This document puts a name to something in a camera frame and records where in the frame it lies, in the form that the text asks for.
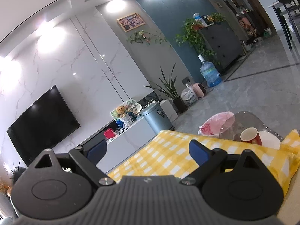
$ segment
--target white bottle cap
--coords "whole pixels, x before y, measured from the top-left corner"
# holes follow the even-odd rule
[[[201,60],[201,62],[205,61],[205,59],[203,58],[202,55],[198,55],[199,59]]]

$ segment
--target television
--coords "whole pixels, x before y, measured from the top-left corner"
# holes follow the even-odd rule
[[[80,124],[56,85],[42,95],[7,130],[27,166],[47,148],[53,148]]]

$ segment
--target silver trash can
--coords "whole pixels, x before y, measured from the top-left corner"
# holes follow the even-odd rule
[[[174,129],[172,123],[158,102],[146,107],[142,111],[142,115],[156,134],[158,134],[161,130]]]

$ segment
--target red box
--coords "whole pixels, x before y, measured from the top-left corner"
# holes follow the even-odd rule
[[[104,136],[107,138],[107,139],[110,139],[110,138],[114,138],[115,137],[115,132],[113,131],[112,128],[109,128],[107,130],[104,131]]]

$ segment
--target trash can label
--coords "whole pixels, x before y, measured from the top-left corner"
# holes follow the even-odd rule
[[[157,113],[158,113],[160,116],[162,116],[163,118],[165,117],[165,114],[163,114],[161,110],[158,109],[158,110],[157,110]]]

